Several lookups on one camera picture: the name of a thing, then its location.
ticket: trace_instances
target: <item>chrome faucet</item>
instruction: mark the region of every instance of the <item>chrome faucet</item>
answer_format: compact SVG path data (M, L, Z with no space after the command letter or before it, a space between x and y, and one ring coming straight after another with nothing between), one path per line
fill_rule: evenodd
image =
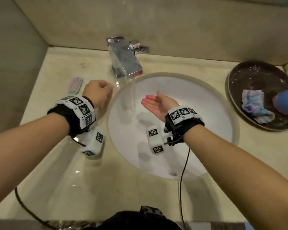
M107 45L112 70L117 78L126 76L130 79L143 73L143 68L135 55L139 52L149 53L149 47L142 46L137 39L127 42L122 36L108 38Z

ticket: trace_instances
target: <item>white sink basin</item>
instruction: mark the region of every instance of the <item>white sink basin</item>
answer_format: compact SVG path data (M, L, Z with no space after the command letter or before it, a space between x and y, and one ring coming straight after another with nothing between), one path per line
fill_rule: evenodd
M110 137L120 154L135 167L162 178L180 179L188 154L185 143L166 146L165 151L158 155L150 151L146 128L157 125L163 129L164 123L146 110L141 100L157 91L174 98L179 104L194 108L202 116L205 126L218 136L229 142L237 140L239 132L234 121L235 113L229 110L227 100L214 88L182 74L152 73L138 78L134 88L130 83L122 88L110 109ZM184 177L200 176L206 172L191 152Z

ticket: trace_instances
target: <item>beige marble countertop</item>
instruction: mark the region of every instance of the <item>beige marble countertop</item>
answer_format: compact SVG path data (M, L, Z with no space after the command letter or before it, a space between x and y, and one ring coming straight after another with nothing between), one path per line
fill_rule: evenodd
M137 57L145 74L186 74L207 82L224 96L225 78L237 64L146 54ZM21 123L44 116L55 100L67 95L72 77L84 78L84 84L91 79L115 84L110 65L107 51L50 47ZM98 120L98 125L107 128L106 114ZM238 146L288 179L288 131L262 131L241 118L239 125ZM69 137L63 139L19 185L23 202L45 220L104 220L118 211L139 210L141 205L149 205L161 209L169 219L180 221L178 182L135 168L106 137L103 155L96 161L79 153L79 146ZM208 174L183 182L182 207L185 220L245 221ZM12 192L0 203L0 219L31 217L19 206Z

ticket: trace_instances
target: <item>backsplash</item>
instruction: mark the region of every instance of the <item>backsplash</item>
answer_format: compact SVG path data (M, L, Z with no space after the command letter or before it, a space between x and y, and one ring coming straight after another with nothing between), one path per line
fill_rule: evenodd
M106 50L122 35L151 54L288 63L288 8L233 0L15 0L50 45Z

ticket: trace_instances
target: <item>wrist tracking device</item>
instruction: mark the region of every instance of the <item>wrist tracking device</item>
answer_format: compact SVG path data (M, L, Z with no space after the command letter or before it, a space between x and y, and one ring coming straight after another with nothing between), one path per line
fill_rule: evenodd
M71 138L76 137L86 131L96 121L94 105L85 96L67 96L56 101L55 107L51 108L47 114L57 113L65 117L69 123L69 133Z
M153 154L164 151L164 145L174 146L183 143L183 135L192 127L205 123L195 110L186 106L178 106L170 109L165 116L165 127L161 131L156 125L146 130L148 144Z

